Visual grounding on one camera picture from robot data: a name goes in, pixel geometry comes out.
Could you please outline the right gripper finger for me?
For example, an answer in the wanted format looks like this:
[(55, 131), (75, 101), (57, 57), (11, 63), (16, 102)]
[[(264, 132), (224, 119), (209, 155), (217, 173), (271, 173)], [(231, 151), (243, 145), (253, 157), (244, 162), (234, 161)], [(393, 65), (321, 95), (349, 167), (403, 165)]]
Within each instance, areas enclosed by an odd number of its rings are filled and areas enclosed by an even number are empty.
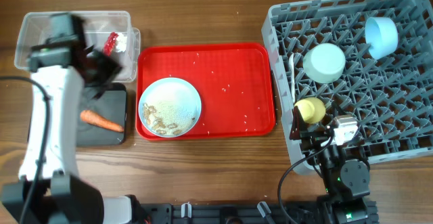
[(332, 124), (335, 126), (345, 126), (348, 124), (348, 114), (341, 109), (341, 107), (336, 103), (332, 102)]
[(309, 131), (298, 106), (295, 106), (292, 110), (292, 116), (290, 139), (306, 139), (309, 136)]

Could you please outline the yellow cup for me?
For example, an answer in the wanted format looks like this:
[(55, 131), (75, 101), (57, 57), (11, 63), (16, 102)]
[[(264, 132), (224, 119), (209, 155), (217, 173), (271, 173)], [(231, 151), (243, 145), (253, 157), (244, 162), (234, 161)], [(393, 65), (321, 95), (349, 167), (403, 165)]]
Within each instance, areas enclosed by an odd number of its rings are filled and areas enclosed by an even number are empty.
[(305, 123), (315, 124), (325, 116), (325, 104), (316, 97), (301, 99), (295, 103)]

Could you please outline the red snack wrapper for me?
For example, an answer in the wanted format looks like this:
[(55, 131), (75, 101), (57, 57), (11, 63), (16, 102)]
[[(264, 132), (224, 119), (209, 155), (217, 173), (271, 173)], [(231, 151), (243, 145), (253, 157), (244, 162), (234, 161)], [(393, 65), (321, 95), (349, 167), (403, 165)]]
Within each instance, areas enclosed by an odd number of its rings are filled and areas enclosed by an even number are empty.
[(104, 43), (104, 47), (102, 49), (102, 53), (106, 56), (110, 56), (113, 49), (116, 46), (116, 41), (118, 38), (118, 34), (116, 32), (111, 32), (108, 39)]

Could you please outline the white tissue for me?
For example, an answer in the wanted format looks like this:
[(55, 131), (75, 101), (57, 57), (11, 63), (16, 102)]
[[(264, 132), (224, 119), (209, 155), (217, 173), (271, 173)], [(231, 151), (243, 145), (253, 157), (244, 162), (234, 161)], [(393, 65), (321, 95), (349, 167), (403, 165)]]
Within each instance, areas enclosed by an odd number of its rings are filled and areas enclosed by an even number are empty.
[(115, 39), (114, 50), (116, 53), (125, 52), (127, 49), (127, 39), (128, 37), (122, 33), (117, 33), (117, 37)]

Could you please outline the orange carrot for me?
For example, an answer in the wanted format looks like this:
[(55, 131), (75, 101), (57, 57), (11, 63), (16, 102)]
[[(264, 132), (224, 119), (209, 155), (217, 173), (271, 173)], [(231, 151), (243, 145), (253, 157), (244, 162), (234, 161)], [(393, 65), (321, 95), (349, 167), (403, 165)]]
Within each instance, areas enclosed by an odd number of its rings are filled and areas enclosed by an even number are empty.
[(80, 119), (87, 124), (101, 127), (109, 131), (115, 131), (119, 133), (124, 131), (123, 126), (116, 124), (115, 122), (112, 122), (111, 120), (108, 120), (91, 110), (83, 110), (80, 113)]

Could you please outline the green bowl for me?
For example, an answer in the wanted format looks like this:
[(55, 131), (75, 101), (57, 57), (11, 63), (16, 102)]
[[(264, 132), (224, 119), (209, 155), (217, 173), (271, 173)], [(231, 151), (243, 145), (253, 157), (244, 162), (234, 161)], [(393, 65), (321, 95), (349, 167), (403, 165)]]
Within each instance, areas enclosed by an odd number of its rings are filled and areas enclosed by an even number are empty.
[(345, 64), (344, 52), (337, 45), (324, 43), (305, 54), (303, 70), (317, 83), (332, 83), (342, 76)]

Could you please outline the white plastic spoon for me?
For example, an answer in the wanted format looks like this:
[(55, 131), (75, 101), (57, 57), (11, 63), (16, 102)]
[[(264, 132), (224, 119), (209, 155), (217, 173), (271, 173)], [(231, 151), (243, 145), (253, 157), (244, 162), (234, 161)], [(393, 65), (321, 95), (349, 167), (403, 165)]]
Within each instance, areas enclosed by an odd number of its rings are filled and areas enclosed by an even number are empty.
[(296, 92), (295, 92), (295, 77), (294, 77), (294, 54), (292, 53), (289, 57), (289, 69), (290, 69), (290, 95), (292, 98), (293, 104), (296, 103)]

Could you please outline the food scraps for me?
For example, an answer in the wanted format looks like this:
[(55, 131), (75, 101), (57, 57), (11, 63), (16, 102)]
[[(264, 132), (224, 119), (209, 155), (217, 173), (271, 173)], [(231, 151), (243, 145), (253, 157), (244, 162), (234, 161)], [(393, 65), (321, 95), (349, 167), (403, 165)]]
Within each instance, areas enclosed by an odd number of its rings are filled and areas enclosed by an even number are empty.
[(186, 133), (196, 119), (195, 109), (172, 102), (144, 103), (142, 114), (150, 132), (161, 137), (177, 137)]

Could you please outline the light blue plate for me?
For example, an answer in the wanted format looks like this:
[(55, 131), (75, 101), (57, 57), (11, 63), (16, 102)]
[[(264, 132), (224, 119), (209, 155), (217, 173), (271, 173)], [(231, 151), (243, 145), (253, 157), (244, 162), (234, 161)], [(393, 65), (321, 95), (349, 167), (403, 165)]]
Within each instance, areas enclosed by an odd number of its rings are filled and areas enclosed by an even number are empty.
[(141, 121), (142, 127), (150, 132), (148, 126), (145, 125), (145, 119), (143, 116), (143, 104), (148, 103), (155, 105), (158, 102), (172, 102), (178, 105), (187, 107), (188, 109), (196, 110), (196, 119), (194, 120), (192, 126), (187, 130), (186, 133), (191, 131), (196, 123), (199, 121), (202, 112), (202, 100), (196, 90), (196, 88), (188, 83), (187, 81), (175, 77), (168, 77), (164, 79), (157, 80), (149, 85), (138, 101), (138, 116)]

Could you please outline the light blue bowl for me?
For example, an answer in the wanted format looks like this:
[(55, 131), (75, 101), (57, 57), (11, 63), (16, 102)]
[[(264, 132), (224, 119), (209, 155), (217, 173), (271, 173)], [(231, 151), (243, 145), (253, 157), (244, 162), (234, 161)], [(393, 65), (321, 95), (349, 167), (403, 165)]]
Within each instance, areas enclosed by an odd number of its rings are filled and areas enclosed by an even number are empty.
[(370, 17), (365, 23), (365, 40), (369, 54), (375, 59), (394, 53), (398, 46), (398, 30), (391, 18)]

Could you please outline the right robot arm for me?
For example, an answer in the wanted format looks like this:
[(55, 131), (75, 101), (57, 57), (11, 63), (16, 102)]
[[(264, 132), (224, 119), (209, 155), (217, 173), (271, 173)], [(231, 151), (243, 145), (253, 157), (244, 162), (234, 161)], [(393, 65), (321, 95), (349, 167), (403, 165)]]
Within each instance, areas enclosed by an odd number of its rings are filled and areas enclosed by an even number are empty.
[(367, 160), (349, 157), (344, 145), (355, 140), (359, 124), (335, 103), (334, 117), (324, 131), (309, 131), (300, 108), (292, 110), (290, 139), (301, 140), (311, 153), (291, 165), (288, 173), (300, 164), (316, 159), (319, 163), (326, 195), (317, 198), (317, 208), (324, 223), (369, 223), (365, 196), (370, 194), (370, 166)]

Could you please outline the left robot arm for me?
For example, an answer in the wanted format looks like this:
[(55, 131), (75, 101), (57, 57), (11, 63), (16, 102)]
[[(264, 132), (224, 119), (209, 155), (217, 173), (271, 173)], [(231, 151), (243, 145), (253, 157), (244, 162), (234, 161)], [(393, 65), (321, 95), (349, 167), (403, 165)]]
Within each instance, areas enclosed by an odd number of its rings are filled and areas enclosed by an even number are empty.
[(28, 146), (18, 181), (3, 186), (1, 203), (19, 223), (134, 223), (139, 203), (103, 197), (80, 179), (76, 163), (83, 89), (101, 97), (120, 64), (87, 45), (81, 17), (57, 13), (50, 26), (50, 37), (27, 59), (33, 94)]

